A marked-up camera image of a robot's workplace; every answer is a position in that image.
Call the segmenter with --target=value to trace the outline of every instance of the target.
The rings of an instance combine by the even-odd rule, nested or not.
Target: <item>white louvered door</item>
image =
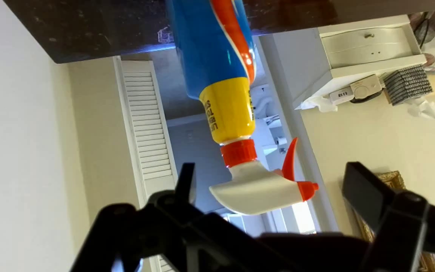
[[[177,169],[153,62],[115,60],[141,207],[159,190],[174,189]],[[159,257],[153,272],[172,269]]]

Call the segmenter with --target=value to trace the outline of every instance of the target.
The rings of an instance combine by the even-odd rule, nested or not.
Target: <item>dark wood surface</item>
[[[165,0],[5,0],[55,62],[172,45]],[[434,11],[435,0],[245,0],[252,32]]]

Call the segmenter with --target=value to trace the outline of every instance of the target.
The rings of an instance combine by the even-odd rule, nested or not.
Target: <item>spray bottle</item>
[[[296,141],[283,171],[269,172],[257,160],[249,94],[255,51],[242,0],[168,0],[168,9],[189,97],[201,100],[233,175],[233,181],[210,187],[212,193],[224,207],[245,215],[310,199],[317,184],[295,181]]]

